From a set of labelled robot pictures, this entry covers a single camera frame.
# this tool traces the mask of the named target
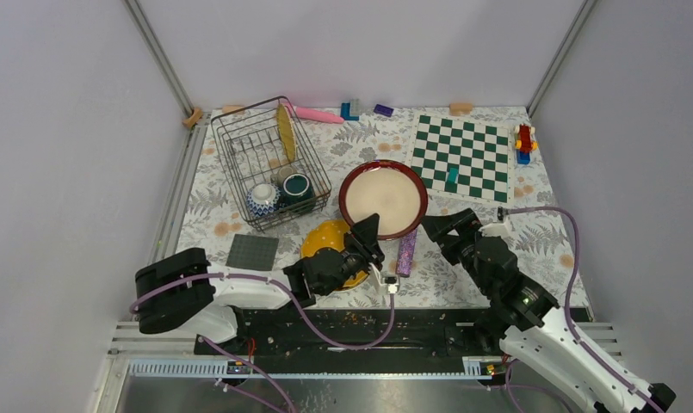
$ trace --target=table surface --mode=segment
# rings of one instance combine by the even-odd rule
[[[324,109],[336,113],[336,109]],[[323,163],[333,190],[323,211],[311,213],[266,232],[250,228],[238,212],[214,144],[211,127],[197,165],[189,196],[187,212],[176,246],[177,251],[202,247],[211,262],[225,265],[234,234],[257,234],[280,238],[275,268],[283,268],[300,258],[300,246],[306,234],[328,219],[340,219],[338,189],[346,175],[357,165],[379,159],[405,162],[412,136],[412,121],[417,113],[448,115],[447,108],[397,108],[391,118],[362,114],[359,121],[332,125],[303,120],[309,139]],[[529,124],[525,108],[475,108],[461,117],[475,123],[495,126]],[[541,145],[541,131],[537,141]],[[555,205],[541,159],[541,147],[531,153],[531,163],[517,165],[513,207]],[[483,224],[496,220],[496,207],[442,196],[430,196],[429,215],[456,213],[471,207]],[[518,256],[519,268],[541,283],[560,302],[574,263],[566,228],[557,213],[526,213],[511,216],[514,233],[507,242]],[[382,241],[386,256],[385,271],[396,267],[399,240]],[[398,308],[487,307],[488,300],[480,294],[468,274],[460,267],[450,266],[420,229],[412,263],[411,276],[402,280],[395,300]],[[572,290],[572,306],[589,307],[581,277]],[[365,282],[349,291],[318,297],[320,308],[383,308],[387,299]]]

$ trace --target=yellow bowl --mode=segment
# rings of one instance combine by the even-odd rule
[[[349,224],[343,219],[334,219],[321,223],[315,230],[308,232],[306,240],[300,247],[300,258],[314,256],[321,248],[330,247],[336,251],[343,250],[343,235],[349,232]],[[363,283],[368,273],[360,272],[344,282],[343,287],[336,291],[348,290]]]

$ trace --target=white wall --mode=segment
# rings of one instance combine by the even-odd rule
[[[0,412],[79,412],[184,130],[122,2],[0,1]]]
[[[693,411],[693,0],[601,2],[535,121],[598,316]]]
[[[526,105],[581,0],[142,0],[195,105]]]

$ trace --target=chessboard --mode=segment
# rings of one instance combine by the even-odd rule
[[[417,114],[406,164],[428,193],[510,207],[515,169],[510,136],[505,126]]]

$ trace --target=dish rack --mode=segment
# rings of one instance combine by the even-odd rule
[[[305,203],[309,206],[314,204],[312,212],[321,211],[331,196],[331,182],[323,164],[308,139],[306,129],[292,111],[290,119],[295,136],[295,160],[288,161],[275,117],[277,106],[281,103],[287,108],[293,107],[287,97],[277,96],[215,116],[211,121],[218,159],[239,213],[247,224],[258,231],[298,218]],[[257,184],[270,182],[270,176],[286,165],[293,166],[298,173],[310,179],[314,198],[256,217],[247,207],[247,192]]]

